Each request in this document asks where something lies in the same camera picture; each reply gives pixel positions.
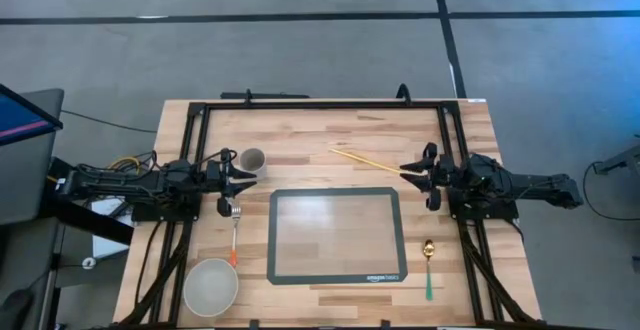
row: white cup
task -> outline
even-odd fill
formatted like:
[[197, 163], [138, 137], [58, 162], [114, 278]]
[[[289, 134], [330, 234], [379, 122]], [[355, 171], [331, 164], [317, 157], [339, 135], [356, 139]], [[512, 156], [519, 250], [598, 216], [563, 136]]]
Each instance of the white cup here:
[[249, 180], [262, 180], [267, 176], [267, 157], [260, 149], [247, 149], [240, 154], [240, 167], [256, 176], [255, 179]]

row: gray floor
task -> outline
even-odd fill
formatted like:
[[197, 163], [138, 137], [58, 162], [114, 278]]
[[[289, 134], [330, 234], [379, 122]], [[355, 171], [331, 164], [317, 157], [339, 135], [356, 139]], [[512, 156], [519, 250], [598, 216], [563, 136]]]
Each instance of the gray floor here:
[[[447, 0], [450, 11], [639, 9], [640, 0]], [[0, 17], [148, 16], [328, 11], [434, 11], [435, 0], [0, 0]], [[638, 143], [640, 19], [456, 20], [469, 97], [487, 98], [505, 164], [566, 172]], [[453, 97], [437, 20], [260, 24], [0, 26], [0, 82], [19, 92], [66, 90], [64, 107], [154, 128], [168, 98], [222, 91], [380, 97]], [[55, 152], [103, 165], [146, 151], [153, 136], [64, 116]], [[594, 204], [640, 216], [626, 171], [590, 177]], [[640, 328], [640, 224], [520, 201], [530, 267], [546, 320]], [[70, 232], [65, 261], [89, 255]], [[110, 321], [123, 261], [95, 285], [68, 288], [58, 319], [72, 329]], [[62, 281], [79, 281], [78, 269]]]

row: black metal frame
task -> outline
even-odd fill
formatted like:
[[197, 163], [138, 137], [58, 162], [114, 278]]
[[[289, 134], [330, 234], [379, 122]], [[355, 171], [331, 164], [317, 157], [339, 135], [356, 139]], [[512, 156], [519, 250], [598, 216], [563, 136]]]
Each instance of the black metal frame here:
[[[191, 144], [191, 138], [193, 135], [193, 127], [195, 124], [195, 120], [197, 116], [202, 116], [202, 120], [200, 122], [200, 130], [197, 138], [196, 145], [196, 154], [194, 162], [201, 161], [204, 158], [204, 148], [206, 144], [207, 132], [209, 129], [209, 119], [210, 114], [214, 110], [279, 110], [279, 109], [433, 109], [437, 112], [440, 132], [442, 136], [442, 143], [444, 146], [444, 153], [453, 156], [453, 149], [451, 146], [451, 139], [449, 136], [448, 126], [447, 126], [447, 115], [450, 115], [453, 119], [453, 125], [456, 132], [456, 139], [459, 145], [459, 151], [461, 155], [461, 159], [465, 159], [468, 157], [469, 152], [467, 149], [467, 144], [464, 135], [464, 129], [462, 125], [462, 118], [460, 116], [460, 108], [457, 101], [451, 100], [443, 100], [443, 101], [413, 101], [409, 94], [407, 87], [403, 84], [400, 86], [397, 93], [397, 100], [389, 100], [389, 101], [344, 101], [344, 102], [327, 102], [322, 100], [291, 100], [291, 101], [271, 101], [271, 100], [251, 100], [251, 94], [247, 93], [247, 97], [244, 101], [237, 102], [218, 102], [218, 103], [200, 103], [193, 102], [189, 105], [187, 121], [185, 126], [185, 131], [182, 139], [182, 148], [180, 150], [180, 158], [186, 159], [189, 152], [189, 147]], [[464, 219], [457, 219], [459, 233], [460, 233], [460, 241], [461, 247], [463, 249], [463, 258], [465, 271], [467, 275], [468, 285], [469, 285], [469, 293], [471, 297], [471, 304], [473, 309], [473, 316], [476, 324], [482, 324], [485, 322], [484, 314], [482, 311], [482, 303], [480, 299], [480, 291], [478, 288], [478, 281], [476, 278], [476, 273], [474, 269], [474, 261], [475, 265], [481, 270], [481, 273], [485, 276], [493, 276], [492, 271], [492, 262], [491, 262], [491, 254], [489, 252], [489, 244], [487, 241], [486, 230], [484, 228], [484, 224], [482, 220], [474, 220], [476, 235], [478, 238], [478, 244], [480, 247], [480, 251], [477, 251], [475, 246], [470, 240], [468, 234], [467, 222]], [[180, 242], [178, 244], [179, 249], [184, 251], [184, 247], [188, 249], [190, 237], [191, 237], [191, 228], [192, 223], [185, 223], [183, 227], [183, 233], [180, 238]], [[173, 294], [171, 305], [169, 308], [169, 319], [168, 322], [172, 324], [177, 324], [178, 320], [178, 312], [180, 308], [180, 299], [182, 292], [183, 279], [185, 276], [186, 270], [186, 254], [182, 258], [178, 260], [177, 266], [174, 263], [171, 263], [170, 260], [175, 260], [176, 251], [170, 257], [171, 247], [172, 247], [172, 239], [176, 229], [176, 223], [168, 223], [167, 229], [165, 231], [164, 242], [162, 246], [162, 253], [160, 255], [160, 268], [159, 268], [159, 277], [167, 277], [171, 273], [173, 267], [177, 267], [175, 278], [177, 281], [174, 283]], [[488, 281], [489, 284], [497, 283], [499, 281], [493, 276]], [[153, 304], [151, 305], [151, 314], [149, 318], [150, 323], [159, 322], [159, 313], [160, 313], [160, 304], [162, 302], [162, 292], [156, 291], [156, 294], [148, 293], [147, 295], [154, 297], [152, 300]], [[493, 309], [493, 320], [497, 322], [504, 321], [504, 317], [502, 315], [502, 306], [505, 308], [510, 308], [511, 306], [517, 304], [513, 303], [504, 303], [501, 302], [500, 299], [510, 300], [508, 294], [504, 290], [501, 285], [498, 287], [498, 291], [495, 291], [494, 288], [489, 287], [489, 293], [491, 296], [491, 305]], [[138, 315], [140, 315], [140, 320], [144, 313], [142, 311], [138, 311]]]

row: white bowl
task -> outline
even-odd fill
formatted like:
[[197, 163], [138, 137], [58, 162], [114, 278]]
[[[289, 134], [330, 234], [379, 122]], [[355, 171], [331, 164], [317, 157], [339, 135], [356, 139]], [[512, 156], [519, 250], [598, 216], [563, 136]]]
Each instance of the white bowl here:
[[222, 314], [238, 295], [238, 274], [227, 261], [207, 259], [191, 269], [184, 282], [184, 302], [202, 317]]

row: green handle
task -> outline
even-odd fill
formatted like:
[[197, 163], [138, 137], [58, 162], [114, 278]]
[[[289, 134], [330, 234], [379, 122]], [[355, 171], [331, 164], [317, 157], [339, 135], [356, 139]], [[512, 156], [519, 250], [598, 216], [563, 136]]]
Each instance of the green handle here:
[[431, 288], [431, 268], [427, 261], [427, 300], [433, 300], [433, 289]]

